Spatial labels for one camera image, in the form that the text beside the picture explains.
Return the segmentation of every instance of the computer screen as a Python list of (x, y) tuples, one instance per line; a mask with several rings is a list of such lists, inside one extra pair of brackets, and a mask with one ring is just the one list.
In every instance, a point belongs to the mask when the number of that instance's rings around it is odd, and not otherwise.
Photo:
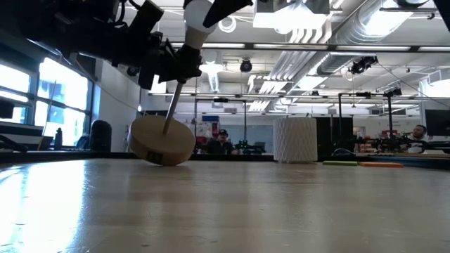
[(425, 110), (429, 136), (450, 136), (450, 110)]

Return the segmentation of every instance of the wooden puck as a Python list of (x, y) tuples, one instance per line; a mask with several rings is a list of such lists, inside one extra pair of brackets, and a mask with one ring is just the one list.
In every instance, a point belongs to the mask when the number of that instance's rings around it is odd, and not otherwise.
[(174, 166), (189, 159), (195, 137), (184, 124), (172, 119), (167, 134), (162, 133), (166, 118), (148, 115), (130, 126), (128, 145), (139, 158), (154, 164)]

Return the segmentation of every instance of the white cylinder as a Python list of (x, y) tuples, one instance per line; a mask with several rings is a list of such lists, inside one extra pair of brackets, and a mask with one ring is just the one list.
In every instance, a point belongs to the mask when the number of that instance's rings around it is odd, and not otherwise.
[(306, 117), (276, 119), (274, 160), (287, 163), (317, 161), (316, 119)]

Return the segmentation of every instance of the table surface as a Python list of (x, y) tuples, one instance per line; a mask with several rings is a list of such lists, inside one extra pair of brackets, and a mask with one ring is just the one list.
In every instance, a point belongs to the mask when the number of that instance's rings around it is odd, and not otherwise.
[(0, 170), (0, 252), (450, 252), (445, 171), (143, 160)]

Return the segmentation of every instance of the person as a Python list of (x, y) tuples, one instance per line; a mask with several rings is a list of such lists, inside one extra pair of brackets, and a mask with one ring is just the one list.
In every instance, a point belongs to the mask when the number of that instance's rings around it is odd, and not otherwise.
[(206, 153), (214, 155), (238, 155), (238, 151), (228, 140), (228, 132), (225, 129), (219, 131), (217, 139), (212, 139), (207, 144)]
[(414, 128), (413, 133), (409, 136), (409, 138), (414, 141), (425, 141), (426, 134), (427, 134), (427, 127), (423, 125), (417, 125)]
[[(427, 139), (427, 127), (423, 125), (417, 125), (413, 132), (408, 136), (408, 139), (412, 141), (423, 141), (426, 142)], [(411, 147), (408, 148), (408, 153), (417, 154), (422, 152), (422, 143), (411, 143)]]

